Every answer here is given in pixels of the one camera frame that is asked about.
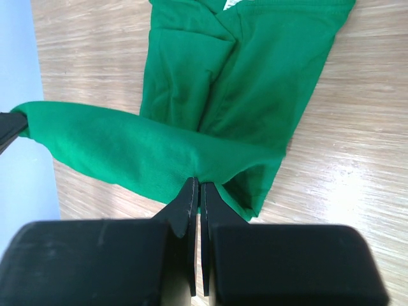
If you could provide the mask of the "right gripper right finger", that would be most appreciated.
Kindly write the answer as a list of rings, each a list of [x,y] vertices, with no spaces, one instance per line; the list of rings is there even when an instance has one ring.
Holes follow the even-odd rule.
[[[203,290],[211,305],[387,305],[365,239],[324,224],[250,224],[212,183],[200,190]]]

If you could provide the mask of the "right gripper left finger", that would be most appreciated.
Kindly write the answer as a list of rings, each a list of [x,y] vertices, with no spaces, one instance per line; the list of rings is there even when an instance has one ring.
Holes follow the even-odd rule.
[[[190,305],[199,183],[149,219],[30,222],[1,260],[2,305]]]

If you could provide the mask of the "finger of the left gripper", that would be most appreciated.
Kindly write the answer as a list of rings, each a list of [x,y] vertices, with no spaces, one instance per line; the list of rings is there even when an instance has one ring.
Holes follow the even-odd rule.
[[[19,134],[28,126],[27,117],[20,113],[0,114],[0,154],[2,154]]]

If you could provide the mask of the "green t shirt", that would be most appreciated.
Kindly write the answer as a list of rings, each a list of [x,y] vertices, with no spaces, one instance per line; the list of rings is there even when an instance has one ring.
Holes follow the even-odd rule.
[[[139,114],[16,106],[22,136],[162,203],[189,177],[257,217],[353,1],[153,1]]]

